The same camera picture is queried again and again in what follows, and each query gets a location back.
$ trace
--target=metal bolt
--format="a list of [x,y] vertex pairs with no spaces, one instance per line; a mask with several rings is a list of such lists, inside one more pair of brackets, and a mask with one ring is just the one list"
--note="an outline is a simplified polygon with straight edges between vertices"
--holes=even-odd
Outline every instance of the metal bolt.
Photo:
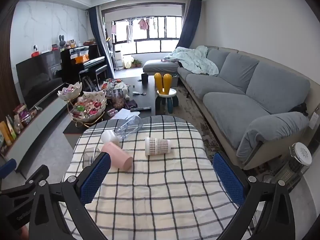
[[285,182],[282,179],[279,180],[278,183],[279,183],[280,186],[285,186]]
[[256,182],[257,181],[256,177],[254,177],[254,176],[249,176],[248,180],[250,182]]
[[76,180],[76,177],[75,176],[70,176],[69,178],[68,178],[68,181],[69,182],[74,182]]
[[40,186],[40,187],[44,186],[45,184],[46,184],[45,180],[41,180],[41,181],[39,182],[39,186]]

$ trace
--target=sofa armrest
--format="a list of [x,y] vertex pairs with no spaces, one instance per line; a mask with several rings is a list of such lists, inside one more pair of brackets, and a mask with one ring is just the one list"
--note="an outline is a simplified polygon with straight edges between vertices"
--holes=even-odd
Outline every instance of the sofa armrest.
[[271,114],[253,120],[237,150],[237,157],[244,162],[259,142],[279,140],[291,136],[309,125],[308,117],[299,112]]

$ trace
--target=white stool seat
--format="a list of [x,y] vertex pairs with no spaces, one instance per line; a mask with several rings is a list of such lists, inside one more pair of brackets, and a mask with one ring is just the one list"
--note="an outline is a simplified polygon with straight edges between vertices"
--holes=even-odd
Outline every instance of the white stool seat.
[[157,90],[157,95],[160,96],[161,98],[173,98],[177,95],[177,92],[176,92],[176,90],[170,88],[169,95],[160,94],[159,90]]

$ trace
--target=white round lid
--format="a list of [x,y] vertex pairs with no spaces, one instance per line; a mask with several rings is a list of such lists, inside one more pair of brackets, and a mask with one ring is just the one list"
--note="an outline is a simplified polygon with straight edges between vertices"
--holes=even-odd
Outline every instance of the white round lid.
[[310,166],[312,162],[312,156],[309,149],[300,142],[294,144],[294,151],[298,158],[298,161],[303,165]]

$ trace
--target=clear plastic bottle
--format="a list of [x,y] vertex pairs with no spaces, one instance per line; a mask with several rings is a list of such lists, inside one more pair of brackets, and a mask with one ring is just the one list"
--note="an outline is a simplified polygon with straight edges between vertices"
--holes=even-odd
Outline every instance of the clear plastic bottle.
[[124,140],[129,134],[139,131],[142,126],[143,124],[141,118],[137,115],[134,115],[130,117],[125,124],[119,128],[116,128],[115,133],[120,140]]

